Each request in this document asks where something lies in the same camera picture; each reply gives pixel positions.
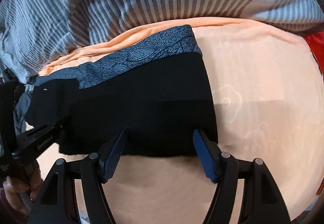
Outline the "person's left hand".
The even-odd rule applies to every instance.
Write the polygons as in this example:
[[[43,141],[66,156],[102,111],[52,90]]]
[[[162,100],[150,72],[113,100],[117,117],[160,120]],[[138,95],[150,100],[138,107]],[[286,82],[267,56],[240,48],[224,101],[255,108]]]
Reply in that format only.
[[[37,160],[32,162],[32,167],[33,172],[29,175],[28,184],[12,177],[7,177],[3,183],[5,197],[9,205],[24,216],[28,216],[29,211],[20,199],[20,193],[30,191],[30,199],[34,201],[43,184]]]

